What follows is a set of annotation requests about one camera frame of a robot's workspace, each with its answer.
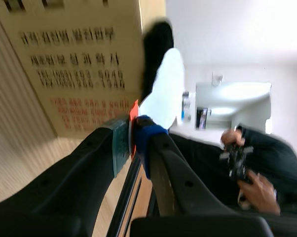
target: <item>beige sign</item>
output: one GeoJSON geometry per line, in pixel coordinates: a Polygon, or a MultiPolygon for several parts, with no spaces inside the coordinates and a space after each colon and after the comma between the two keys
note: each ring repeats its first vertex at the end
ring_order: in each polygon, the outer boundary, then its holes
{"type": "Polygon", "coordinates": [[[0,0],[0,21],[59,136],[84,138],[139,98],[138,0],[0,0]]]}

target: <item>black camera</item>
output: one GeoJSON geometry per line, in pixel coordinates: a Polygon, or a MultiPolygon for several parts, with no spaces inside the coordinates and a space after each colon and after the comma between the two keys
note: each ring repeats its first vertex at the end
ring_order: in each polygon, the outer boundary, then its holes
{"type": "Polygon", "coordinates": [[[252,183],[246,174],[245,161],[246,155],[252,153],[253,150],[253,147],[244,148],[235,143],[225,147],[225,152],[220,155],[220,159],[227,159],[228,175],[232,180],[242,180],[247,183],[252,183]]]}

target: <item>hand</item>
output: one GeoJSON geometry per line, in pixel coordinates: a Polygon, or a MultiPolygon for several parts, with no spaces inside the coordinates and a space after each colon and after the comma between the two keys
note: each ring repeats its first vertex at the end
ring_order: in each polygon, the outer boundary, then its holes
{"type": "Polygon", "coordinates": [[[277,203],[273,185],[262,175],[256,175],[248,171],[248,177],[253,184],[237,181],[244,196],[259,212],[280,215],[280,207],[277,203]]]}
{"type": "Polygon", "coordinates": [[[222,134],[221,137],[222,143],[226,146],[231,143],[236,143],[239,146],[243,146],[245,144],[245,139],[242,138],[241,130],[227,130],[222,134]]]}

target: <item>orange tag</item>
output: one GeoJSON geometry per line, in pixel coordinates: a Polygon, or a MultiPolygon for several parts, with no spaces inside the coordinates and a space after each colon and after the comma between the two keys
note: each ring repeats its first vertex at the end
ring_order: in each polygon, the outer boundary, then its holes
{"type": "Polygon", "coordinates": [[[129,118],[130,118],[130,122],[129,122],[129,152],[131,155],[131,159],[133,161],[134,155],[135,155],[135,151],[136,151],[136,146],[135,146],[135,142],[133,141],[133,137],[132,137],[132,126],[133,126],[133,122],[134,120],[137,118],[137,116],[139,115],[139,105],[138,105],[138,100],[136,100],[132,106],[132,109],[130,111],[129,114],[129,118]]]}

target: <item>white wall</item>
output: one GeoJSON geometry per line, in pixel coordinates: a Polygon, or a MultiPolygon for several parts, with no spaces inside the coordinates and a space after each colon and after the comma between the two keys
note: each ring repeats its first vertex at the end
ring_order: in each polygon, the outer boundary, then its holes
{"type": "Polygon", "coordinates": [[[254,103],[238,111],[232,118],[232,127],[240,123],[255,128],[259,131],[266,131],[266,120],[271,116],[270,97],[254,103]]]}
{"type": "MultiPolygon", "coordinates": [[[[186,90],[195,92],[197,82],[211,82],[212,71],[221,72],[223,81],[271,82],[272,133],[287,140],[297,152],[297,68],[284,66],[242,65],[185,65],[186,90]]],[[[194,131],[195,101],[191,102],[191,122],[183,128],[174,128],[200,136],[194,131]]]]}
{"type": "Polygon", "coordinates": [[[208,120],[206,123],[206,129],[229,129],[231,128],[231,121],[213,121],[208,120]]]}

